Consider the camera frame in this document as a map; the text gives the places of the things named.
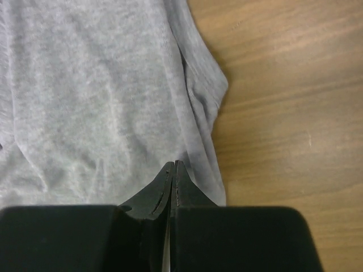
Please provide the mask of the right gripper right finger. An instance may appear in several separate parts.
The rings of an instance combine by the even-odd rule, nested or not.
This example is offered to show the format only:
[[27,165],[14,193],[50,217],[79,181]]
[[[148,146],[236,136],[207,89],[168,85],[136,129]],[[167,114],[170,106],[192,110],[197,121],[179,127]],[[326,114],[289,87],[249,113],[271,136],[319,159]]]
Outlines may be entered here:
[[284,206],[220,207],[175,162],[172,271],[322,271],[302,214]]

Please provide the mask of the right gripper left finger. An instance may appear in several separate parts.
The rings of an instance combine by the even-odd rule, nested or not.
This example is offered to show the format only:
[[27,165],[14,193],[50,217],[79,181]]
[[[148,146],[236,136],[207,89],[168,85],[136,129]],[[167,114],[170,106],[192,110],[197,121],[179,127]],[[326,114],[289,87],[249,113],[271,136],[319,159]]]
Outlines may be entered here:
[[162,271],[174,165],[121,205],[1,210],[2,271]]

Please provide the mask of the grey tank top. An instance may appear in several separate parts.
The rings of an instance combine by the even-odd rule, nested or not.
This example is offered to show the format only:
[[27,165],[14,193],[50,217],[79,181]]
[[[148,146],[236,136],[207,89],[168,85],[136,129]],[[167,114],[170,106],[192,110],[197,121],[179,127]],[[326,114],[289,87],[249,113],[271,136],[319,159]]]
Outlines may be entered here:
[[186,1],[2,1],[1,206],[120,204],[175,160],[224,205],[227,88]]

